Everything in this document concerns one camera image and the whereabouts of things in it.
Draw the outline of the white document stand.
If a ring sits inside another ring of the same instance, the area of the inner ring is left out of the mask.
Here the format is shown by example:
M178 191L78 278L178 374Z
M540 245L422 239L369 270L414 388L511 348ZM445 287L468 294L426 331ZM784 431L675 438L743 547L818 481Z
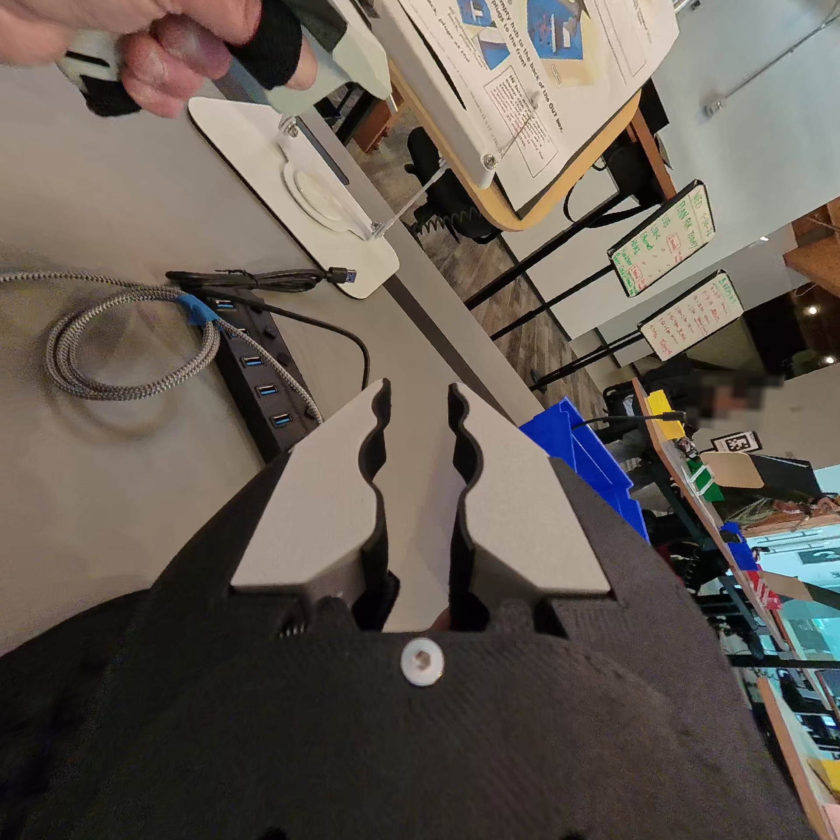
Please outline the white document stand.
M296 118L270 105L194 97L187 115L299 246L323 270L343 268L339 289L362 300L400 268L385 233L399 220L371 220Z

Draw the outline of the blue plastic bin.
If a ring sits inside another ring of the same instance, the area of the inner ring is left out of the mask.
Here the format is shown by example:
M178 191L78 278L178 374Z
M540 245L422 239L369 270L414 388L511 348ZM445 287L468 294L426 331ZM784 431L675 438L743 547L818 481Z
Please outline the blue plastic bin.
M519 429L550 457L561 459L571 467L616 514L648 541L642 508L631 495L632 481L583 420L572 401L564 397Z

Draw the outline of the printed instruction sheet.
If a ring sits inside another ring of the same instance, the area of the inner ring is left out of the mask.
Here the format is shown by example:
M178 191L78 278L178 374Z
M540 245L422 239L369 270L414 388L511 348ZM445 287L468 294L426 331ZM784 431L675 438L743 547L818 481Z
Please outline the printed instruction sheet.
M631 101L679 34L669 1L391 2L477 129L522 217Z

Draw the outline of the person's left hand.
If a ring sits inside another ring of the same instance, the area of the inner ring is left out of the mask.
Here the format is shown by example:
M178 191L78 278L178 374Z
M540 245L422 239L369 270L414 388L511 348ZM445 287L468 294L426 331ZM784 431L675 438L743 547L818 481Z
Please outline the person's left hand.
M248 43L260 16L258 1L2 1L1 58L12 66L46 66L82 30L106 32L119 41L131 99L173 119L205 80L227 73L227 46Z

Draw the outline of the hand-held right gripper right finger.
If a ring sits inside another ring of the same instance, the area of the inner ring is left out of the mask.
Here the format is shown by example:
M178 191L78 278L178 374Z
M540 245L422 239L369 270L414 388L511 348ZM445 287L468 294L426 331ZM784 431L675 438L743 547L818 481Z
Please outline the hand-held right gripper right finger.
M464 481L450 544L452 621L502 603L602 599L612 588L551 457L466 385L448 388L453 464Z

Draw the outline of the handwritten whiteboard sign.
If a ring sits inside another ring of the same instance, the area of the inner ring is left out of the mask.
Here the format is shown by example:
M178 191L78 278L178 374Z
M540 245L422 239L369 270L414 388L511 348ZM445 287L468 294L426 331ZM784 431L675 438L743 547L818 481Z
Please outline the handwritten whiteboard sign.
M626 298L639 297L717 232L707 185L688 184L607 251Z
M637 330L661 361L669 361L738 321L743 313L729 274L719 269L640 322Z

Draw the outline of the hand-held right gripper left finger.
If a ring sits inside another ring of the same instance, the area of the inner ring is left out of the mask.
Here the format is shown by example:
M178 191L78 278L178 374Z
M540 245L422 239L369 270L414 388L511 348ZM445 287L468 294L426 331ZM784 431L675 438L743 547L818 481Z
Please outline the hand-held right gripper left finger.
M307 607L339 598L357 621L393 609L383 496L392 386L374 381L302 439L269 496L231 580L248 594L291 594Z

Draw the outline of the black office chair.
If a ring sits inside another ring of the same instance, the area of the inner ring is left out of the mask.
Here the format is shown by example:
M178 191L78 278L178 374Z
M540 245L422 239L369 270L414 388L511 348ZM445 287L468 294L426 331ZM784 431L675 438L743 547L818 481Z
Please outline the black office chair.
M425 129L414 128L408 134L406 146L411 160L404 170L416 178L422 187L421 194L426 196L425 203L414 211L414 221L404 224L415 240L438 229L449 232L455 241L468 238L478 245L488 245L496 240L501 230L484 217L450 169L432 182L445 161Z

